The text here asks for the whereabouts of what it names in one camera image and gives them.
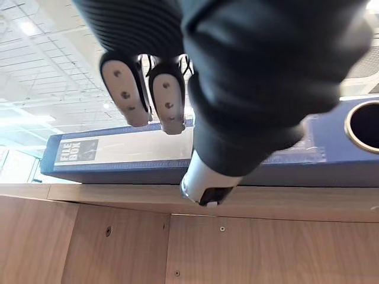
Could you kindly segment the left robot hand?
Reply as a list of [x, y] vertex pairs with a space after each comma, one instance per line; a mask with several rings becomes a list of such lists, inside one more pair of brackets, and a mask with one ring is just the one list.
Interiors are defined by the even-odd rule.
[[341, 83], [370, 49], [367, 1], [76, 1], [99, 42], [125, 52], [126, 25], [168, 24], [142, 39], [181, 44], [194, 74], [194, 151], [184, 196], [218, 205], [276, 151], [304, 136], [303, 120], [340, 103]]

